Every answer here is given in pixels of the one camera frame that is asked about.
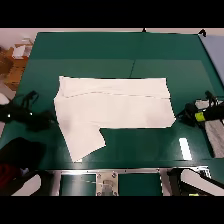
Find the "green table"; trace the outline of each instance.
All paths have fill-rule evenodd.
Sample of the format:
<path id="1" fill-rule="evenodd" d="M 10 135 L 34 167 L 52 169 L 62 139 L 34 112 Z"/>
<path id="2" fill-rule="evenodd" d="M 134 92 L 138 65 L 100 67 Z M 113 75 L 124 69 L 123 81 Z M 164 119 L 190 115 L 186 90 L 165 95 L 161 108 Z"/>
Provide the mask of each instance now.
<path id="1" fill-rule="evenodd" d="M 80 32 L 38 33 L 18 94 L 35 90 L 40 94 L 36 112 L 53 113 L 60 75 L 80 78 L 166 77 L 174 113 L 187 102 L 204 98 L 210 90 L 224 90 L 209 56 L 197 35 Z M 71 161 L 57 126 L 39 133 L 27 132 L 12 122 L 4 128 L 0 147 L 16 137 L 40 141 L 47 152 L 40 169 L 104 169 L 209 165 L 211 174 L 224 182 L 224 160 L 212 159 L 211 146 L 198 128 L 176 121 L 166 129 L 102 129 L 107 146 Z M 179 138 L 186 138 L 193 157 L 183 161 Z"/>

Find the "white wall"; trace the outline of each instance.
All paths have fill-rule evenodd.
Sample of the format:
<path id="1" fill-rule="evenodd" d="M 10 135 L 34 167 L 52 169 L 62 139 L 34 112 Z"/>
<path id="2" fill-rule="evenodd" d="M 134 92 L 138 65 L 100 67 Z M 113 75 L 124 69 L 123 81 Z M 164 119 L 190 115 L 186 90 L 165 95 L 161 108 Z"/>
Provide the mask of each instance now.
<path id="1" fill-rule="evenodd" d="M 161 33 L 198 33 L 201 28 L 146 28 L 149 32 Z M 208 35 L 223 35 L 224 28 L 205 28 Z M 52 31 L 136 31 L 141 32 L 142 28 L 0 28 L 0 46 L 5 49 L 16 43 L 21 43 L 23 38 L 35 40 L 38 32 Z"/>

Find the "screw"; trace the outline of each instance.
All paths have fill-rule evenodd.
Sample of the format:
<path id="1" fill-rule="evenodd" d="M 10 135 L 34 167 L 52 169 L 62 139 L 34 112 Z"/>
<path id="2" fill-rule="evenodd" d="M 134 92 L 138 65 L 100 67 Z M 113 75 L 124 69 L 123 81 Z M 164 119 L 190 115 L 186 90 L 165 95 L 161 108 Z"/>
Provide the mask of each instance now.
<path id="1" fill-rule="evenodd" d="M 112 174 L 112 177 L 113 177 L 113 178 L 115 178 L 116 176 L 117 176 L 117 174 L 116 174 L 116 173 L 113 173 L 113 174 Z"/>

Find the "red object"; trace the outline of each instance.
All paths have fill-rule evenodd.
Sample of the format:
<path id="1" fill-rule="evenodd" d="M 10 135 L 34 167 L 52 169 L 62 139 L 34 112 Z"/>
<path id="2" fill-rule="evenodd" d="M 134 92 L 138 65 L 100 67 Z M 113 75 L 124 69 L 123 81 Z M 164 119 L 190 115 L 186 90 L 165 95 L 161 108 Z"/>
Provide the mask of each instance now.
<path id="1" fill-rule="evenodd" d="M 20 176 L 22 176 L 20 168 L 0 164 L 0 188 L 5 187 L 11 180 Z"/>

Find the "gray cloth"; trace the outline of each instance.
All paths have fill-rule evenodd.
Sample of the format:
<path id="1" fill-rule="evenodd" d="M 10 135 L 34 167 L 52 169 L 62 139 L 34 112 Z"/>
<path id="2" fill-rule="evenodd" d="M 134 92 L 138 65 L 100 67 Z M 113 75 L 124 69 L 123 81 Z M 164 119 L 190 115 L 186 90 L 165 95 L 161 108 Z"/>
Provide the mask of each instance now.
<path id="1" fill-rule="evenodd" d="M 208 107 L 208 101 L 197 100 L 195 105 L 198 109 Z M 205 130 L 212 145 L 214 157 L 224 157 L 224 125 L 220 120 L 205 121 Z"/>
<path id="2" fill-rule="evenodd" d="M 224 85 L 224 37 L 199 35 L 216 71 Z"/>

